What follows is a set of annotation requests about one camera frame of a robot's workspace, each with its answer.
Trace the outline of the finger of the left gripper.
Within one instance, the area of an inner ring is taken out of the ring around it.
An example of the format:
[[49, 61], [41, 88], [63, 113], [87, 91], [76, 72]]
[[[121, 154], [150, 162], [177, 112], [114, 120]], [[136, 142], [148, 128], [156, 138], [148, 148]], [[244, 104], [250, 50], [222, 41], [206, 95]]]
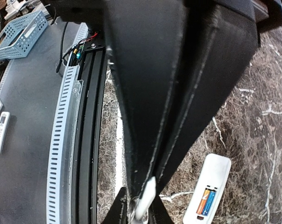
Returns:
[[155, 165], [161, 192], [218, 112], [257, 49], [248, 0], [200, 1], [189, 16], [175, 94]]
[[188, 17], [181, 0], [106, 0], [107, 51], [123, 118], [127, 187], [140, 197], [153, 175]]

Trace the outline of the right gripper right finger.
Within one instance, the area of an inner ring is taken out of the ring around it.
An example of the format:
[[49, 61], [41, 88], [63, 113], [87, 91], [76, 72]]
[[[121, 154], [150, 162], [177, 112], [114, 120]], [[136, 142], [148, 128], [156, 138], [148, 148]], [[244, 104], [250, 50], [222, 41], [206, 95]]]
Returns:
[[149, 207], [149, 223], [150, 224], [173, 224], [162, 200], [159, 196], [155, 196]]

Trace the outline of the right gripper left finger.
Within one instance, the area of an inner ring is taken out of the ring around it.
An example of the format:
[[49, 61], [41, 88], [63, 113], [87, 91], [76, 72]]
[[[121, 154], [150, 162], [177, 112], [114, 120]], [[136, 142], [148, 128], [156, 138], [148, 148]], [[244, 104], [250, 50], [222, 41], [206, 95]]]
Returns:
[[120, 188], [102, 224], [127, 224], [127, 189]]

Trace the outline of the white battery cover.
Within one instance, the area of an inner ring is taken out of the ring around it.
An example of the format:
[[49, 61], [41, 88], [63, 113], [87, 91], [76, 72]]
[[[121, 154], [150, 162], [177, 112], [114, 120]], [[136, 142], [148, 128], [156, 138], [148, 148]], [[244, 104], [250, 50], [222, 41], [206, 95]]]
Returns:
[[135, 209], [135, 219], [141, 220], [143, 216], [148, 211], [151, 203], [153, 202], [156, 196], [156, 178], [151, 177], [146, 183], [143, 195], [141, 199], [138, 201], [136, 209]]

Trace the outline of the blue battery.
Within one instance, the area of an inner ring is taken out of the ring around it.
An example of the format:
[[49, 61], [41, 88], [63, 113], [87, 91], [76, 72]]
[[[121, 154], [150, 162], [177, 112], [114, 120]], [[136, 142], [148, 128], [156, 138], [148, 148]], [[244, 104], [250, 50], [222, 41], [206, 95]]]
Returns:
[[209, 196], [208, 196], [207, 201], [206, 201], [206, 204], [205, 204], [203, 211], [201, 213], [203, 216], [208, 215], [209, 210], [212, 206], [212, 202], [214, 200], [215, 194], [216, 194], [216, 191], [214, 191], [214, 190], [210, 191]]

